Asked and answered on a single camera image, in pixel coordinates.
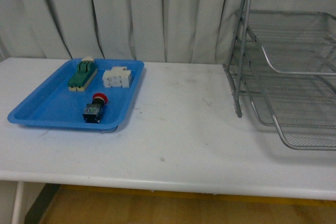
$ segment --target stacked wire tray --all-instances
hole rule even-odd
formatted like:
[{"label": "stacked wire tray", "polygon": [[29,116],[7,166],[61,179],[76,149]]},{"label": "stacked wire tray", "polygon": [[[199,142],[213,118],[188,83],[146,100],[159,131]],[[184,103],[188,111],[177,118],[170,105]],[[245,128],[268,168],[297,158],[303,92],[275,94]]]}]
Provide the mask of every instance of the stacked wire tray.
[{"label": "stacked wire tray", "polygon": [[255,64],[264,56],[262,52],[247,48],[246,54],[254,75],[247,76],[245,83],[259,120],[279,127],[289,147],[336,148],[336,78],[280,74],[266,61]]},{"label": "stacked wire tray", "polygon": [[243,11],[249,8],[243,1],[224,65],[237,115],[239,95],[246,93],[258,120],[275,126],[288,147],[336,150],[336,18]]}]

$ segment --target curtain fold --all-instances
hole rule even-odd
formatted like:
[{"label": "curtain fold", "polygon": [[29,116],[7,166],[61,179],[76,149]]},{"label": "curtain fold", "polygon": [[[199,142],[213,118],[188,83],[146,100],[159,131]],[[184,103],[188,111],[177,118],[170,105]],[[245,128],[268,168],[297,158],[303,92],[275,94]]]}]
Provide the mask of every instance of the curtain fold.
[{"label": "curtain fold", "polygon": [[25,11],[37,38],[38,44],[47,58],[70,59],[69,52],[60,37],[46,0],[22,0]]},{"label": "curtain fold", "polygon": [[130,0],[93,0],[106,59],[135,59]]},{"label": "curtain fold", "polygon": [[[253,0],[321,10],[336,0]],[[0,0],[1,57],[224,63],[240,0]]]},{"label": "curtain fold", "polygon": [[164,62],[162,0],[131,0],[135,55]]},{"label": "curtain fold", "polygon": [[92,0],[50,0],[60,33],[72,58],[103,58],[95,29]]}]

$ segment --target wire mesh tray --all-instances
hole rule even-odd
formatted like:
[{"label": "wire mesh tray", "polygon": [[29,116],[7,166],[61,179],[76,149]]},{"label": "wire mesh tray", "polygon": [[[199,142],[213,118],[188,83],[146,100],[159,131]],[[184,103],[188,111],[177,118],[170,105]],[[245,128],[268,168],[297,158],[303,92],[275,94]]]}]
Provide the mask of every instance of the wire mesh tray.
[{"label": "wire mesh tray", "polygon": [[[70,60],[62,65],[8,115],[8,120],[34,127],[113,131],[125,118],[144,63],[136,60],[96,59],[94,64],[98,73],[87,89],[84,92],[69,91],[67,83],[76,72],[79,61]],[[104,87],[103,73],[115,66],[131,70],[132,82],[129,88]],[[83,110],[97,92],[104,93],[109,101],[103,107],[100,123],[86,123],[82,116]]]},{"label": "wire mesh tray", "polygon": [[260,122],[275,125],[291,148],[336,150],[336,77],[279,74],[260,64],[261,52],[246,54],[258,80],[247,75],[245,83]]},{"label": "wire mesh tray", "polygon": [[250,37],[279,73],[336,76],[336,18],[325,13],[251,11]]}]

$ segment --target tray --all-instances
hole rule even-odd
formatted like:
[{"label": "tray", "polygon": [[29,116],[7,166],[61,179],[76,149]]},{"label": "tray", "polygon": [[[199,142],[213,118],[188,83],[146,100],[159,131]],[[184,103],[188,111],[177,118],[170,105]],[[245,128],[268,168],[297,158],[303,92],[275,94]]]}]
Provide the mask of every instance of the tray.
[{"label": "tray", "polygon": [[[137,60],[103,60],[94,62],[98,73],[84,92],[69,91],[67,82],[76,72],[81,59],[67,61],[47,80],[35,89],[9,115],[11,123],[63,129],[113,131],[124,120],[144,63]],[[103,86],[105,70],[114,66],[131,70],[132,82],[129,88]],[[93,94],[104,93],[109,101],[104,106],[100,123],[86,123],[82,113]]]}]

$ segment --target white table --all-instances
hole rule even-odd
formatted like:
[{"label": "white table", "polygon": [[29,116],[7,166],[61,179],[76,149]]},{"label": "white table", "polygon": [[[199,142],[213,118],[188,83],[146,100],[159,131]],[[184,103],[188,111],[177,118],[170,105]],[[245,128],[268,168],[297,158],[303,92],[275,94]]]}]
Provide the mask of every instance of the white table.
[{"label": "white table", "polygon": [[336,152],[295,151],[233,108],[221,65],[145,63],[114,133],[34,129],[9,112],[65,61],[0,63],[0,179],[336,200]]}]

